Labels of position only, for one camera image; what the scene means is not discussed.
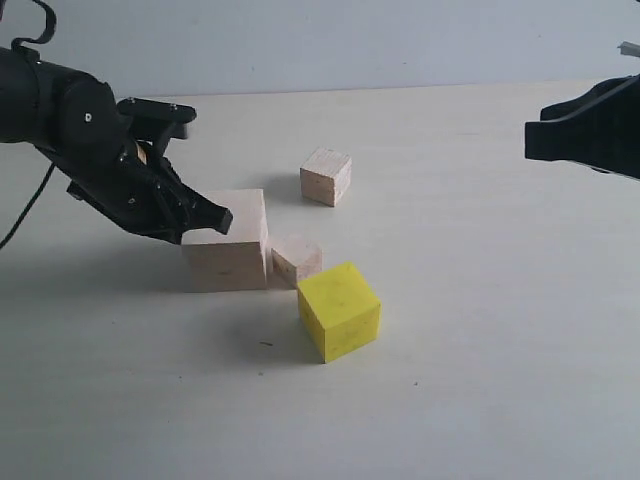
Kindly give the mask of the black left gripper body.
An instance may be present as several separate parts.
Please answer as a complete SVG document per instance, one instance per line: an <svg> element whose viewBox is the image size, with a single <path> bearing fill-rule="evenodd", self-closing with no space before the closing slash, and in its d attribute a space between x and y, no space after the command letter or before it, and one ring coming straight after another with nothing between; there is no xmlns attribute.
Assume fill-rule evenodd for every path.
<svg viewBox="0 0 640 480"><path fill-rule="evenodd" d="M179 243L174 194L183 182L165 155L132 138L110 85L67 71L43 88L31 141L70 179L68 193L128 233Z"/></svg>

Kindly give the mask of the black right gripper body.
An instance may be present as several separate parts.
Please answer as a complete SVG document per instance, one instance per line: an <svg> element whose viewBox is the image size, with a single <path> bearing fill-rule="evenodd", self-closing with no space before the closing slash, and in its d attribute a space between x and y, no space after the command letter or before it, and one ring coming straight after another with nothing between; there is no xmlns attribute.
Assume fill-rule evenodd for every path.
<svg viewBox="0 0 640 480"><path fill-rule="evenodd" d="M544 107L524 126L524 157L639 177L639 77L611 78Z"/></svg>

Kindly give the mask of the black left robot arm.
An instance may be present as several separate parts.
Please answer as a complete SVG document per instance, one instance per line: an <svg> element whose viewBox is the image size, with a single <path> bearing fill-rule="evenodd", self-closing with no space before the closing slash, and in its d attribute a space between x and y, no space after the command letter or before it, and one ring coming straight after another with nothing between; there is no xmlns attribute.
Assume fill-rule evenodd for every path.
<svg viewBox="0 0 640 480"><path fill-rule="evenodd" d="M1 140L28 143L70 180L68 193L134 235L179 244L185 232L229 231L231 211L183 183L165 156L193 107L116 100L94 76L1 51Z"/></svg>

